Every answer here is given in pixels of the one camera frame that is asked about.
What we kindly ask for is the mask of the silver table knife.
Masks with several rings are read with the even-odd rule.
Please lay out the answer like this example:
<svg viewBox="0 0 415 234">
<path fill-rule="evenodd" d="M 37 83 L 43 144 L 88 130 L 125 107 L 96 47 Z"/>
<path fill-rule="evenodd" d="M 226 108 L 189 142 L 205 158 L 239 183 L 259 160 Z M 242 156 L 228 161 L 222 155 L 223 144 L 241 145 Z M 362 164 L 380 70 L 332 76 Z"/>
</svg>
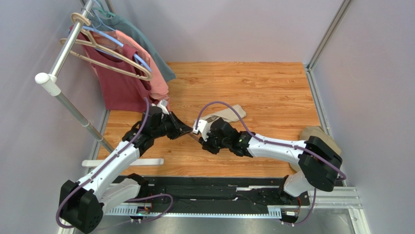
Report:
<svg viewBox="0 0 415 234">
<path fill-rule="evenodd" d="M 203 140 L 203 138 L 199 135 L 196 135 L 194 133 L 188 133 L 188 136 L 190 136 L 193 140 L 195 140 L 198 143 L 201 143 Z"/>
</svg>

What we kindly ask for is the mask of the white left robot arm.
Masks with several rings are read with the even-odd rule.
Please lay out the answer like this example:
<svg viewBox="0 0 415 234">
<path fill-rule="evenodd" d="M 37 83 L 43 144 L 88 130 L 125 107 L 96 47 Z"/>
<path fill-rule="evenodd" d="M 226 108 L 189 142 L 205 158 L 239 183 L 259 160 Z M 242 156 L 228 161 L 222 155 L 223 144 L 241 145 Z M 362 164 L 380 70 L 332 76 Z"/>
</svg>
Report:
<svg viewBox="0 0 415 234">
<path fill-rule="evenodd" d="M 76 182 L 67 180 L 60 189 L 56 222 L 62 228 L 92 232 L 104 214 L 130 199 L 137 198 L 147 181 L 132 174 L 116 186 L 113 181 L 153 146 L 155 139 L 177 139 L 192 131 L 173 112 L 150 105 L 142 119 L 125 133 L 118 146 L 90 173 Z"/>
</svg>

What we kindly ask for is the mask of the silver fork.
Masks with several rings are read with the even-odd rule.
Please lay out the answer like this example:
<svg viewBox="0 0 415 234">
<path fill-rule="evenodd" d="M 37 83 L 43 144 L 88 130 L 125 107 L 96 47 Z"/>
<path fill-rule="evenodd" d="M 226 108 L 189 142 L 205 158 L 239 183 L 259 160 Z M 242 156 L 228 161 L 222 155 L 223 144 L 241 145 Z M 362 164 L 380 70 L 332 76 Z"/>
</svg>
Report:
<svg viewBox="0 0 415 234">
<path fill-rule="evenodd" d="M 208 118 L 205 119 L 205 121 L 210 123 L 210 122 L 213 122 L 216 118 L 217 118 L 216 116 L 209 116 Z"/>
</svg>

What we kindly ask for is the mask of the beige cloth napkin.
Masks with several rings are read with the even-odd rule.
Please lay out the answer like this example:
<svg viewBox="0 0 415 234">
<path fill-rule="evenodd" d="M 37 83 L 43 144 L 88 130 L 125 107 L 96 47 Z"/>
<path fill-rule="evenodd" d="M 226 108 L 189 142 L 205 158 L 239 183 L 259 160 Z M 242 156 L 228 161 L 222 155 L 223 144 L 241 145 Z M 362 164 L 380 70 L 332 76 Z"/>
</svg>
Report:
<svg viewBox="0 0 415 234">
<path fill-rule="evenodd" d="M 233 105 L 232 108 L 238 113 L 238 115 L 241 118 L 245 118 L 247 116 L 246 111 L 241 107 L 241 105 L 236 104 L 236 105 Z M 237 117 L 237 115 L 230 108 L 226 108 L 226 109 L 220 110 L 218 112 L 215 112 L 213 114 L 209 114 L 209 115 L 206 115 L 204 117 L 200 117 L 200 120 L 205 120 L 209 116 L 216 116 L 217 118 L 215 119 L 215 121 L 219 118 L 222 118 L 225 122 L 228 122 L 228 123 L 240 121 L 239 118 Z"/>
</svg>

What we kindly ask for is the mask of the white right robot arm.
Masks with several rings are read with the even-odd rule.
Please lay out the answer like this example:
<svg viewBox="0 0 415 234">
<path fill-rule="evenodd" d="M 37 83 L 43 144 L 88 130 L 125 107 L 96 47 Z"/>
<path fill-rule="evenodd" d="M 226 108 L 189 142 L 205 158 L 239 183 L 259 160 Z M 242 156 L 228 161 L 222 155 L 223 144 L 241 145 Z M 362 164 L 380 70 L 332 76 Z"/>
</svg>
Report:
<svg viewBox="0 0 415 234">
<path fill-rule="evenodd" d="M 311 189 L 331 192 L 341 175 L 342 158 L 317 136 L 298 141 L 269 138 L 238 131 L 222 118 L 196 121 L 193 133 L 200 134 L 203 150 L 212 154 L 228 149 L 237 156 L 267 157 L 299 166 L 299 171 L 286 176 L 280 185 L 283 194 L 292 197 Z"/>
</svg>

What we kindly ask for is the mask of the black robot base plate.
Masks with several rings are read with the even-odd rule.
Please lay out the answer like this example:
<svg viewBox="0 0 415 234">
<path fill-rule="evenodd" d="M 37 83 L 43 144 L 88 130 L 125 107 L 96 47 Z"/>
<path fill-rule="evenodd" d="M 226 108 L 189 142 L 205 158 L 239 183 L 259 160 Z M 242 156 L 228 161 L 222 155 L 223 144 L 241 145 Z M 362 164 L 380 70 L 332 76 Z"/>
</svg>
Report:
<svg viewBox="0 0 415 234">
<path fill-rule="evenodd" d="M 261 205 L 310 205 L 307 193 L 283 195 L 282 178 L 144 176 L 147 195 L 169 194 L 175 200 L 247 200 Z"/>
</svg>

